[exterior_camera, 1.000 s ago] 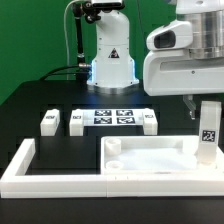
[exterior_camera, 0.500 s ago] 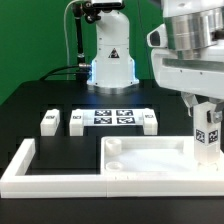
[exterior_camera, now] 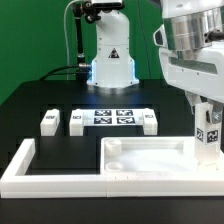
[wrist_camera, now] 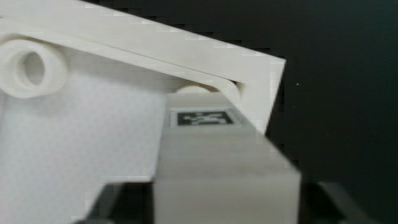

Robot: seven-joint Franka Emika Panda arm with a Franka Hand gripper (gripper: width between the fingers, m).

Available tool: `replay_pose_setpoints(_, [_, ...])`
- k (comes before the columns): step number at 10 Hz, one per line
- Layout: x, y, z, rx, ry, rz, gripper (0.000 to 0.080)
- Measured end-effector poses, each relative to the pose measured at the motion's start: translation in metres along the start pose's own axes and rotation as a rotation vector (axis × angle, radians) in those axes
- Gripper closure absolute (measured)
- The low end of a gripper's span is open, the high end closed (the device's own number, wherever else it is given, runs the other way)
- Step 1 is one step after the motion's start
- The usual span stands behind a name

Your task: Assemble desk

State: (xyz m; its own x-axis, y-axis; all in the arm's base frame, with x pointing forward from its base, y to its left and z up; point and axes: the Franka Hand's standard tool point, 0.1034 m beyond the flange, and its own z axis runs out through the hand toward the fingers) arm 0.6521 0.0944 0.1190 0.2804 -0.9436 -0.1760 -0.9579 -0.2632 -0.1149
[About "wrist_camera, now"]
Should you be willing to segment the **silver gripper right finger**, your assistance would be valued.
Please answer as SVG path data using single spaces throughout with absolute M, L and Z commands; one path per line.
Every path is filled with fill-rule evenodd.
M 374 219 L 336 182 L 302 185 L 299 224 L 374 224 Z

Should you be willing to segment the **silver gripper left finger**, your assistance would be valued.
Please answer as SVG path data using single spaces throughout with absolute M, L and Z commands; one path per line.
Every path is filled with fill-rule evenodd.
M 75 224 L 155 224 L 153 184 L 109 183 Z

